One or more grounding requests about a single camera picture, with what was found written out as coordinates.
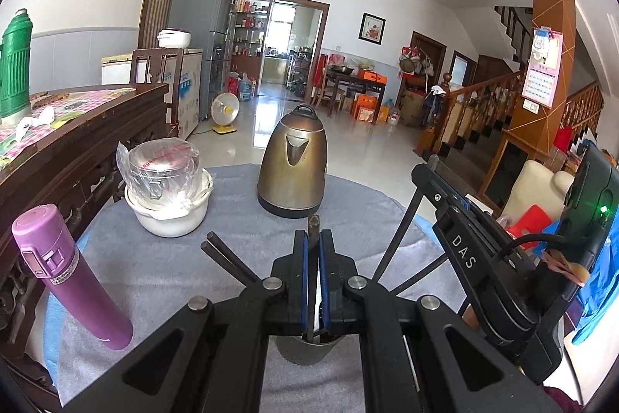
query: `gray towel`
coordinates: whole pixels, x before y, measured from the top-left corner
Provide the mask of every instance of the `gray towel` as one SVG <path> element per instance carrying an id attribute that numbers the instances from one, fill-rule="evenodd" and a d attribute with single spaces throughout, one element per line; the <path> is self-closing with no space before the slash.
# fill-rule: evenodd
<path id="1" fill-rule="evenodd" d="M 237 296 L 242 285 L 200 250 L 215 231 L 259 277 L 267 277 L 275 258 L 290 254 L 294 231 L 305 219 L 283 219 L 256 200 L 258 165 L 211 168 L 215 188 L 202 224 L 179 238 L 147 232 L 120 201 L 104 207 L 91 225 L 84 257 L 101 284 L 134 326 L 131 345 L 108 350 L 70 315 L 64 318 L 58 390 L 66 404 L 128 351 L 179 310 L 193 295 L 213 302 Z M 383 255 L 404 208 L 380 191 L 327 176 L 321 227 L 331 229 L 335 250 L 357 261 L 370 277 Z M 413 223 L 381 279 L 393 288 L 441 254 L 441 249 Z M 432 293 L 457 310 L 462 287 L 448 262 L 403 293 L 416 300 Z M 364 412 L 358 339 L 346 336 L 320 363 L 302 367 L 284 360 L 271 338 L 261 411 Z"/>

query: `stair railing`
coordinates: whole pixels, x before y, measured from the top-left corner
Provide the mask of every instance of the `stair railing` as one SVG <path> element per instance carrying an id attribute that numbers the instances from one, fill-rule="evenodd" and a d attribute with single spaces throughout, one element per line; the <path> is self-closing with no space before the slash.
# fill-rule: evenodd
<path id="1" fill-rule="evenodd" d="M 496 121 L 505 122 L 514 110 L 524 75 L 525 71 L 512 72 L 449 92 L 426 126 L 425 145 L 418 150 L 438 153 L 443 143 L 453 146 L 458 137 L 468 138 L 473 130 L 481 132 Z"/>
<path id="2" fill-rule="evenodd" d="M 521 64 L 527 64 L 528 58 L 531 55 L 531 32 L 527 27 L 524 26 L 524 23 L 520 20 L 516 9 L 512 6 L 500 6 L 497 7 L 496 12 L 501 15 L 501 23 L 507 27 L 507 35 L 512 39 L 514 39 L 514 35 L 516 34 L 516 28 L 520 27 L 520 33 L 522 37 L 520 38 L 520 47 L 516 49 L 516 57 L 518 58 L 518 62 Z"/>
<path id="3" fill-rule="evenodd" d="M 570 95 L 565 104 L 559 127 L 572 127 L 572 140 L 589 128 L 597 131 L 600 114 L 604 108 L 604 98 L 597 82 Z"/>

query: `stair step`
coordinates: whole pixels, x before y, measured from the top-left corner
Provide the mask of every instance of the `stair step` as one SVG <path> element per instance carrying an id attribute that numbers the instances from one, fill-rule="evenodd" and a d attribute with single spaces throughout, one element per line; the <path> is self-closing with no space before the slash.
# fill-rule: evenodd
<path id="1" fill-rule="evenodd" d="M 488 170 L 490 170 L 493 156 L 482 151 L 476 144 L 467 142 L 462 148 L 462 154 L 475 163 L 484 172 L 488 172 Z"/>
<path id="2" fill-rule="evenodd" d="M 444 160 L 439 159 L 436 166 L 436 173 L 439 174 L 445 181 L 462 196 L 468 194 L 474 195 L 475 190 L 465 182 L 458 174 L 456 174 L 451 168 L 444 164 Z"/>
<path id="3" fill-rule="evenodd" d="M 475 192 L 482 187 L 486 173 L 457 149 L 450 149 L 444 163 Z"/>
<path id="4" fill-rule="evenodd" d="M 477 141 L 477 146 L 481 151 L 490 156 L 494 157 L 496 150 L 501 143 L 501 138 L 503 137 L 503 133 L 499 130 L 492 130 L 489 137 L 485 135 L 480 135 L 479 140 Z"/>

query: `kettle handle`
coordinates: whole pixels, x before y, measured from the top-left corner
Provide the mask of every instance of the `kettle handle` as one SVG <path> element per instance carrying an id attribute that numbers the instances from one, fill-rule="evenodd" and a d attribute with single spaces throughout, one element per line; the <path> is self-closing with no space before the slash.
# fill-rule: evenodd
<path id="1" fill-rule="evenodd" d="M 294 114 L 295 116 L 304 116 L 311 119 L 318 119 L 314 108 L 307 104 L 301 104 L 300 106 L 297 106 L 292 111 L 290 111 L 290 114 Z"/>

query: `purple thermos bottle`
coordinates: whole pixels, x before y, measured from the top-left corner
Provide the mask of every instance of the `purple thermos bottle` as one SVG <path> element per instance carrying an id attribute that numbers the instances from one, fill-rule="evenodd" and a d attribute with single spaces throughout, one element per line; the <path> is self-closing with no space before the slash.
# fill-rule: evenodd
<path id="1" fill-rule="evenodd" d="M 11 230 L 32 272 L 81 325 L 112 350 L 129 345 L 131 322 L 92 273 L 54 204 L 24 212 Z"/>

